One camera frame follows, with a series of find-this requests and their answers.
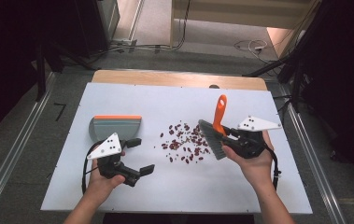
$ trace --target black curtain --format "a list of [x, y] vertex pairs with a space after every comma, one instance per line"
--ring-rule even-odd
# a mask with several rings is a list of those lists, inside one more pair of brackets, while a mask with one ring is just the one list
[[354, 163], [354, 1], [332, 2], [304, 53], [311, 82], [302, 95], [337, 134], [334, 150]]
[[36, 82], [34, 11], [25, 10], [30, 3], [9, 2], [0, 1], [0, 122]]

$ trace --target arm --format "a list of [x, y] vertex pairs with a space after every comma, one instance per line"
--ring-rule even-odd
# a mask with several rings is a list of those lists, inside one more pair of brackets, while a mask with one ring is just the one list
[[[92, 169], [97, 167], [97, 160], [92, 161]], [[124, 182], [122, 175], [106, 179], [98, 169], [91, 172], [89, 186], [75, 209], [66, 218], [64, 224], [90, 223], [97, 208], [109, 197], [112, 190]]]
[[[273, 149], [267, 131], [263, 131], [263, 138], [267, 146]], [[270, 153], [265, 150], [259, 157], [245, 160], [235, 154], [230, 147], [223, 146], [222, 149], [230, 160], [235, 161], [240, 166], [247, 181], [254, 188], [264, 222], [267, 224], [294, 223], [290, 213], [284, 203], [281, 202], [273, 187], [270, 175], [272, 166], [272, 156]]]

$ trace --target orange dustpan handle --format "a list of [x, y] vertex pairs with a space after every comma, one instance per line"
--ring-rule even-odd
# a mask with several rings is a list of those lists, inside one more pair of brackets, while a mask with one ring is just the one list
[[226, 95], [221, 95], [218, 99], [217, 108], [215, 109], [215, 117], [214, 122], [212, 123], [212, 127], [219, 133], [223, 133], [226, 136], [226, 132], [223, 130], [222, 125], [220, 124], [223, 119], [223, 115], [225, 113], [227, 103]]

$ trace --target white tabletop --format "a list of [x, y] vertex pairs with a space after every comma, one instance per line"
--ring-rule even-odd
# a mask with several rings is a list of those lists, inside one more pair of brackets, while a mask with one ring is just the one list
[[[87, 151], [93, 144], [89, 123], [95, 115], [141, 115], [136, 137], [139, 147], [125, 149], [121, 160], [139, 170], [155, 164], [153, 174], [142, 177], [134, 188], [120, 185], [100, 206], [102, 211], [137, 213], [259, 213], [256, 195], [239, 167], [227, 158], [217, 161], [203, 154], [189, 164], [179, 158], [189, 156], [182, 147], [163, 149], [176, 137], [170, 125], [199, 119], [212, 122], [221, 94], [228, 104], [222, 124], [235, 128], [248, 115], [279, 123], [269, 91], [219, 90], [124, 84], [89, 83], [54, 170], [42, 210], [72, 210], [81, 198], [81, 177]], [[302, 180], [283, 129], [269, 131], [276, 149], [282, 177], [277, 193], [291, 213], [312, 213]]]

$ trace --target forearm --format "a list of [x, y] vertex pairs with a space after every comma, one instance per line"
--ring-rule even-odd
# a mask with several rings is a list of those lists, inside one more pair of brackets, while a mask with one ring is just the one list
[[92, 221], [98, 205], [93, 203], [90, 199], [83, 196], [75, 209], [69, 214], [64, 224], [89, 224]]
[[294, 223], [284, 203], [281, 202], [281, 199], [276, 194], [276, 190], [271, 182], [269, 182], [269, 184], [254, 187], [254, 189], [258, 196], [264, 223]]

